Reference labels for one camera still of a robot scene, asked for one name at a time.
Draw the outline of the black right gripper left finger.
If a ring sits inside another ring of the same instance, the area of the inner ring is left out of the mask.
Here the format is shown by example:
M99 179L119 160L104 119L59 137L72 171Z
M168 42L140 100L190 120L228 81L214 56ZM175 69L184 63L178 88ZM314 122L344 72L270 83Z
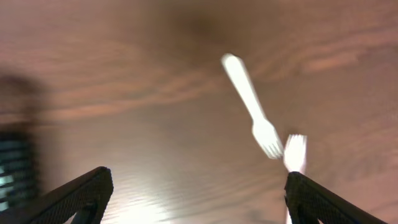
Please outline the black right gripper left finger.
M113 193L111 170L97 167L24 205L1 212L3 224L100 224Z

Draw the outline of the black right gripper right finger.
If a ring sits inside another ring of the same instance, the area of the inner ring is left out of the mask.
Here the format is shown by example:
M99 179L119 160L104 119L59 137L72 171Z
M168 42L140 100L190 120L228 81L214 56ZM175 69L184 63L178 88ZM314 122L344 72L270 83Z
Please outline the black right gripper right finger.
M290 172L285 203L292 224L386 224L299 172Z

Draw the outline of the white plastic fork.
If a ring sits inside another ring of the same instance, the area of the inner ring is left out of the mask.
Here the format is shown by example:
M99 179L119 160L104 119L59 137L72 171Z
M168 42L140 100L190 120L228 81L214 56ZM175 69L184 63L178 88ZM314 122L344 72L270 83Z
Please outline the white plastic fork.
M282 143L274 125L263 112L244 62L233 54L224 54L221 63L252 118L254 139L268 158L280 158L283 150Z
M307 137L291 134L285 145L283 159L288 172L304 174L307 165Z

